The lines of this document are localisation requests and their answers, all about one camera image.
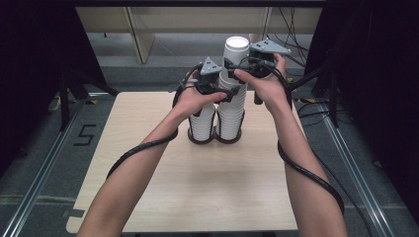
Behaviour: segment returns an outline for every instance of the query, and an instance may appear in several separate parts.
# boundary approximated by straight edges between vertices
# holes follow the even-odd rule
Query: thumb
[[[256,80],[256,78],[254,76],[252,76],[248,72],[240,70],[240,69],[235,69],[234,70],[234,75],[236,77],[238,77],[240,80],[242,80],[244,82],[247,82],[249,84],[252,84],[252,85],[253,85],[254,81]]]
[[[217,102],[217,101],[221,101],[224,98],[227,97],[227,94],[223,93],[223,92],[216,92],[216,93],[212,93],[209,95],[204,95],[204,98],[206,99],[206,102]]]

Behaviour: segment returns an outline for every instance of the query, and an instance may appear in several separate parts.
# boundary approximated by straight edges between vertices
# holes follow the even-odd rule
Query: cup stack
[[[195,143],[208,143],[212,141],[212,124],[215,116],[215,106],[207,103],[203,106],[198,116],[189,117],[189,138]]]
[[[249,40],[243,37],[231,37],[225,42],[224,58],[229,59],[234,65],[239,65],[249,53]],[[240,138],[241,124],[244,118],[244,102],[246,99],[247,84],[241,84],[238,80],[228,77],[227,69],[222,62],[222,70],[219,73],[218,88],[239,88],[231,102],[221,102],[217,109],[217,139],[224,143],[232,143]]]

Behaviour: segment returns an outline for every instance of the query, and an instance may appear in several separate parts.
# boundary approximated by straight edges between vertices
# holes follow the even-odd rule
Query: wooden table
[[[76,233],[108,171],[171,110],[174,94],[121,93],[93,156],[67,231]],[[277,135],[265,106],[247,93],[241,139],[197,145],[188,122],[168,145],[124,232],[215,232],[296,229]]]

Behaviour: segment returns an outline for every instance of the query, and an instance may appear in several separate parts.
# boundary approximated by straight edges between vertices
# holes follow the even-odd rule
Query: metal rail
[[[327,107],[322,104],[318,105],[318,109],[321,112],[328,111]],[[339,150],[342,160],[345,163],[345,166],[352,178],[352,181],[354,182],[355,187],[358,190],[358,193],[360,194],[361,200],[363,201],[379,236],[395,236],[391,226],[388,223],[385,213],[382,211],[376,198],[374,197],[372,190],[370,189],[366,179],[358,167],[357,162],[352,156],[352,153],[349,150],[339,128],[333,125],[330,118],[325,119],[324,122],[326,123],[327,129],[329,130],[329,133]]]
[[[32,181],[31,186],[25,193],[21,203],[19,204],[18,209],[15,211],[15,214],[11,218],[9,225],[7,226],[5,232],[2,235],[3,237],[19,236],[19,233],[21,232],[26,220],[28,219],[31,210],[34,207],[35,202],[37,201],[38,195],[40,194],[49,176],[49,173],[54,167],[55,161],[60,151],[62,150],[66,138],[69,132],[71,131],[71,128],[75,120],[80,114],[80,111],[82,110],[85,102],[85,100],[79,100],[74,105],[70,121],[68,122],[66,128],[59,132],[45,160],[43,161],[40,170],[38,171],[37,175]]]

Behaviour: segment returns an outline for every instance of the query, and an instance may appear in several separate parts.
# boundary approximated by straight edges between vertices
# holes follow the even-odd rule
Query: forearm
[[[141,143],[167,137],[185,117],[172,110]],[[79,236],[120,236],[132,210],[144,193],[168,143],[127,158],[100,188]]]
[[[269,110],[274,117],[279,141],[288,157],[327,181],[287,102],[275,102]],[[345,223],[334,197],[287,164],[286,176],[300,235],[345,236]]]

